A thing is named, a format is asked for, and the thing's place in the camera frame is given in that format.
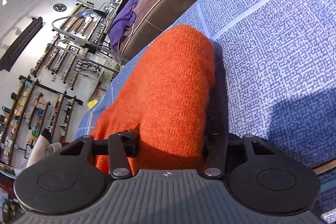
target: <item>black plastic bracket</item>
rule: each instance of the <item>black plastic bracket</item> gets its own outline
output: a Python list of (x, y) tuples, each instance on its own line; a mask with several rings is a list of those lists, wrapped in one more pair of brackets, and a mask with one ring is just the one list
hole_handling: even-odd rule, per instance
[(43, 19), (32, 18), (33, 22), (24, 29), (24, 31), (15, 39), (9, 49), (0, 59), (0, 70), (10, 71), (20, 54), (27, 47), (28, 43), (33, 39), (33, 37), (38, 33), (43, 27)]

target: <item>box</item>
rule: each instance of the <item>box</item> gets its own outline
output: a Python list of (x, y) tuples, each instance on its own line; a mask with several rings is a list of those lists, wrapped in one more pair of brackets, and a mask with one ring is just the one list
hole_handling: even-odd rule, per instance
[(44, 100), (42, 97), (39, 99), (39, 103), (43, 104), (43, 105), (46, 105), (47, 104), (47, 101)]

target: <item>wall-mounted rack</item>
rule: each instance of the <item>wall-mounted rack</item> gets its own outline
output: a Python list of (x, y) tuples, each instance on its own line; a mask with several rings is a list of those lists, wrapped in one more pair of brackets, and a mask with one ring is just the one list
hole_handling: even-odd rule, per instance
[(45, 64), (45, 68), (46, 68), (47, 70), (49, 70), (51, 64), (54, 62), (54, 60), (55, 60), (55, 58), (56, 58), (58, 52), (59, 52), (59, 49), (58, 49), (58, 48), (55, 48), (55, 49), (52, 51), (52, 54), (49, 56), (49, 58), (48, 58), (48, 60), (47, 60), (47, 62), (46, 62), (46, 64)]
[(76, 24), (76, 26), (72, 30), (74, 33), (77, 33), (79, 27), (83, 24), (84, 20), (85, 20), (85, 17), (80, 17), (78, 23)]
[(43, 96), (42, 92), (37, 91), (37, 93), (36, 93), (36, 98), (32, 101), (32, 102), (33, 102), (33, 105), (31, 105), (30, 109), (24, 113), (24, 117), (25, 117), (25, 120), (26, 120), (26, 124), (28, 125), (29, 129), (31, 129), (31, 128), (30, 128), (30, 124), (31, 124), (31, 122), (32, 122), (32, 118), (33, 118), (33, 116), (34, 116), (35, 110), (36, 110), (36, 108), (37, 108), (38, 100), (39, 100), (42, 96)]
[[(79, 52), (79, 48), (74, 49), (74, 53), (77, 54), (78, 52)], [(76, 60), (76, 55), (71, 54), (71, 56), (70, 56), (70, 58), (69, 58), (69, 60), (68, 60), (68, 62), (66, 64), (66, 66), (65, 66), (65, 68), (64, 68), (64, 70), (62, 72), (62, 75), (61, 75), (61, 79), (63, 80), (64, 84), (66, 83), (65, 79), (67, 78), (67, 76), (68, 76), (68, 74), (70, 72), (70, 69), (71, 69), (73, 63), (75, 62), (75, 60)]]
[[(20, 75), (20, 76), (19, 76), (19, 80), (22, 80), (22, 79), (25, 79), (25, 78), (26, 78), (26, 77), (24, 77), (23, 75)], [(77, 99), (76, 96), (75, 96), (75, 97), (71, 97), (71, 96), (67, 95), (67, 92), (66, 92), (66, 91), (65, 91), (64, 93), (62, 93), (62, 92), (59, 92), (59, 91), (57, 91), (57, 90), (54, 90), (54, 89), (52, 89), (52, 88), (50, 88), (50, 87), (48, 87), (48, 86), (46, 86), (46, 85), (42, 85), (42, 84), (38, 81), (38, 79), (36, 80), (36, 84), (35, 84), (35, 85), (36, 85), (36, 86), (39, 86), (40, 88), (43, 88), (43, 89), (45, 89), (45, 90), (48, 90), (48, 91), (50, 91), (50, 92), (53, 92), (53, 93), (55, 93), (55, 94), (63, 94), (63, 95), (64, 95), (64, 98), (67, 98), (67, 99), (74, 99), (74, 98), (75, 98), (75, 102), (76, 102), (77, 104), (79, 104), (80, 106), (83, 105), (83, 101)]]
[[(72, 47), (71, 45), (67, 45), (67, 46), (66, 46), (66, 49), (67, 49), (67, 50), (70, 50), (71, 47)], [(63, 63), (65, 57), (67, 56), (67, 54), (68, 54), (68, 52), (66, 52), (66, 51), (63, 51), (63, 52), (62, 52), (61, 56), (59, 57), (58, 61), (56, 62), (56, 65), (55, 65), (54, 68), (52, 69), (52, 72), (53, 72), (52, 74), (58, 72), (59, 67), (61, 67), (61, 65), (62, 65), (62, 63)]]
[(70, 23), (65, 27), (65, 31), (69, 32), (77, 20), (79, 20), (79, 17), (75, 17), (73, 20), (71, 20)]
[(8, 129), (8, 126), (9, 126), (10, 122), (11, 122), (11, 119), (12, 119), (12, 116), (13, 116), (13, 113), (14, 113), (14, 110), (15, 110), (15, 106), (16, 106), (17, 102), (19, 101), (19, 98), (20, 98), (20, 95), (21, 95), (23, 89), (25, 88), (26, 78), (23, 77), (20, 80), (24, 80), (24, 81), (22, 82), (22, 84), (21, 84), (21, 86), (20, 86), (20, 88), (17, 92), (16, 99), (15, 99), (15, 101), (13, 103), (13, 106), (12, 106), (12, 108), (11, 108), (9, 114), (8, 114), (8, 119), (7, 119), (7, 122), (5, 123), (5, 126), (3, 128), (3, 134), (1, 135), (1, 140), (0, 140), (1, 143), (3, 143), (4, 140), (5, 140), (6, 131)]
[(91, 36), (95, 32), (95, 30), (96, 30), (97, 26), (99, 25), (100, 21), (101, 21), (101, 17), (98, 18), (98, 20), (96, 21), (95, 25), (91, 28), (91, 30), (89, 31), (88, 35), (85, 37), (85, 40), (90, 40)]
[(49, 55), (49, 53), (51, 52), (51, 50), (55, 46), (55, 42), (59, 38), (60, 38), (59, 34), (57, 34), (57, 35), (54, 36), (53, 42), (52, 43), (48, 43), (47, 47), (44, 50), (44, 53), (42, 54), (42, 56), (40, 57), (40, 59), (37, 61), (36, 66), (34, 68), (30, 69), (30, 74), (33, 75), (35, 78), (36, 78), (36, 73), (39, 70), (39, 68), (41, 67), (44, 59)]
[[(75, 6), (75, 8), (71, 11), (71, 13), (70, 13), (68, 16), (72, 16), (72, 15), (74, 15), (80, 7), (82, 7), (82, 4), (81, 4), (81, 3), (77, 3), (76, 6)], [(67, 18), (67, 19), (66, 19), (66, 20), (59, 26), (59, 28), (60, 28), (60, 29), (63, 29), (63, 27), (65, 26), (65, 24), (68, 22), (68, 20), (69, 20), (69, 19)]]
[(41, 133), (41, 128), (43, 125), (44, 117), (46, 116), (48, 106), (50, 105), (50, 102), (43, 100), (43, 102), (39, 103), (39, 108), (38, 108), (38, 115), (37, 115), (37, 121), (33, 129), (30, 128), (31, 134), (28, 137), (27, 143), (30, 146), (34, 145), (34, 142), (37, 140)]
[[(27, 85), (26, 90), (24, 90), (24, 88), (26, 87), (26, 82), (29, 82), (30, 85)], [(13, 112), (11, 114), (14, 113), (15, 116), (12, 117), (12, 115), (10, 115), (8, 117), (7, 121), (12, 126), (11, 134), (10, 134), (10, 136), (6, 136), (6, 131), (4, 131), (3, 137), (5, 137), (5, 136), (6, 137), (2, 138), (2, 140), (1, 140), (1, 148), (4, 151), (4, 162), (5, 162), (5, 164), (10, 164), (11, 163), (13, 145), (15, 143), (15, 139), (16, 139), (16, 136), (17, 136), (18, 129), (20, 128), (20, 125), (21, 125), (23, 114), (26, 110), (26, 106), (29, 102), (30, 95), (31, 95), (35, 85), (36, 85), (36, 82), (26, 78), (25, 82), (22, 84), (22, 86), (20, 88), (20, 91), (22, 92), (24, 90), (24, 92), (23, 92), (22, 95), (21, 95), (21, 92), (17, 95), (16, 101), (14, 102), (14, 105), (12, 107)]]
[[(83, 52), (82, 52), (82, 56), (85, 57), (85, 56), (87, 55), (88, 51), (89, 51), (89, 49), (88, 49), (88, 48), (85, 48), (85, 49), (83, 50)], [(79, 74), (79, 72), (74, 71), (74, 72), (72, 73), (71, 77), (70, 77), (70, 81), (69, 81), (68, 86), (71, 88), (71, 90), (74, 89), (74, 85), (75, 85), (75, 82), (76, 82), (76, 80), (77, 80), (78, 74)]]
[(65, 142), (66, 138), (67, 138), (67, 132), (68, 132), (68, 126), (70, 123), (70, 118), (71, 118), (71, 113), (73, 111), (74, 108), (74, 104), (75, 104), (75, 100), (74, 99), (70, 99), (68, 100), (68, 103), (66, 104), (67, 109), (64, 109), (66, 115), (63, 121), (63, 124), (60, 126), (61, 128), (61, 132), (58, 138), (58, 142)]
[(89, 20), (85, 23), (83, 29), (79, 32), (81, 35), (84, 35), (85, 31), (88, 29), (89, 25), (93, 21), (94, 17), (90, 17)]
[(59, 111), (62, 107), (63, 98), (64, 98), (63, 93), (57, 95), (56, 105), (54, 109), (51, 111), (50, 125), (47, 127), (51, 134), (51, 137), (53, 137), (54, 135), (55, 126), (58, 119)]

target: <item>round black pad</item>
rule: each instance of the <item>round black pad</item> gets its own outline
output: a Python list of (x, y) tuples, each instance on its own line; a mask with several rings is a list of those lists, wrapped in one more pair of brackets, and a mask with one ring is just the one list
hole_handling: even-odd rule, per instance
[(85, 160), (80, 156), (53, 155), (37, 162), (16, 179), (17, 198), (28, 209), (51, 215), (91, 205), (104, 193), (106, 180), (98, 168)]
[(320, 190), (315, 173), (285, 154), (248, 156), (232, 171), (228, 185), (246, 207), (271, 215), (309, 210)]
[(64, 12), (67, 9), (67, 7), (63, 3), (56, 3), (53, 8), (57, 12)]
[(296, 183), (296, 177), (288, 171), (281, 169), (267, 169), (258, 174), (259, 184), (273, 191), (285, 191)]
[(42, 173), (37, 183), (44, 190), (57, 192), (69, 189), (76, 183), (76, 180), (77, 176), (73, 172), (58, 169)]

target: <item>ribbed rubber surface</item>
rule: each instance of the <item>ribbed rubber surface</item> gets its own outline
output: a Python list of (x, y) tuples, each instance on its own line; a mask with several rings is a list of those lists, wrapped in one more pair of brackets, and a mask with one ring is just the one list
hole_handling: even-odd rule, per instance
[(15, 223), (323, 223), (311, 212), (288, 217), (261, 215), (237, 203), (219, 181), (202, 178), (195, 170), (170, 173), (172, 175), (166, 170), (140, 170), (134, 178), (113, 182), (105, 196), (81, 212), (65, 216), (27, 213)]

